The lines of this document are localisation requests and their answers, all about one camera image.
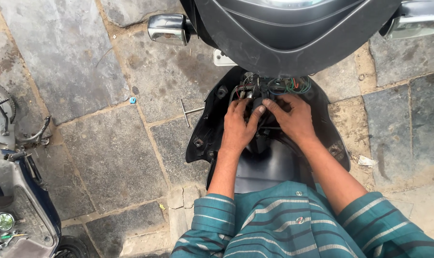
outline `hand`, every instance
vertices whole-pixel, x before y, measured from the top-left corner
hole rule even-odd
[[[287,112],[270,99],[264,99],[263,104],[276,117],[282,131],[298,145],[317,140],[312,125],[311,107],[293,94],[280,95],[278,99],[289,105]]]
[[[255,109],[249,118],[248,123],[244,120],[246,105],[252,99],[247,98],[231,102],[225,115],[223,137],[221,139],[221,150],[230,151],[241,155],[243,149],[254,138],[257,131],[258,120],[265,112],[264,106]]]

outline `metal tool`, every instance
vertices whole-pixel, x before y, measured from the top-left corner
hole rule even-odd
[[[13,234],[13,235],[17,235],[17,234],[18,234],[18,231],[13,231],[12,234]],[[13,237],[10,237],[10,238],[8,238],[8,240],[5,241],[4,243],[0,243],[0,248],[7,247],[8,244],[9,244],[12,240],[13,240]]]
[[[180,99],[180,105],[182,105],[183,115],[185,116],[185,121],[187,122],[187,127],[190,127],[190,123],[188,122],[187,114],[191,114],[191,113],[194,113],[194,112],[198,112],[198,111],[201,111],[201,110],[204,109],[204,107],[200,107],[200,108],[193,109],[193,110],[190,110],[190,111],[186,111],[186,112],[185,112],[185,108],[183,107],[182,99]]]

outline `person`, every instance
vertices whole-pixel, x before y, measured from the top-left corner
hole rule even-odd
[[[207,195],[195,200],[191,230],[171,257],[434,257],[432,238],[381,193],[367,192],[325,149],[314,133],[309,105],[291,94],[279,99],[290,110],[265,99],[247,123],[243,113],[250,100],[230,104]],[[239,156],[266,109],[303,151],[322,194],[287,181],[234,195]]]

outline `man's right hand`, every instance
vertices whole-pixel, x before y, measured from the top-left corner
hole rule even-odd
[[[277,98],[289,104],[291,110],[284,111],[270,99],[264,99],[263,105],[276,117],[282,131],[300,147],[312,140],[317,140],[312,125],[311,107],[297,95],[284,94]]]

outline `round mirror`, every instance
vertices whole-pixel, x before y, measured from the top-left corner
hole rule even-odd
[[[14,219],[11,214],[1,212],[0,213],[0,231],[8,231],[14,226]]]

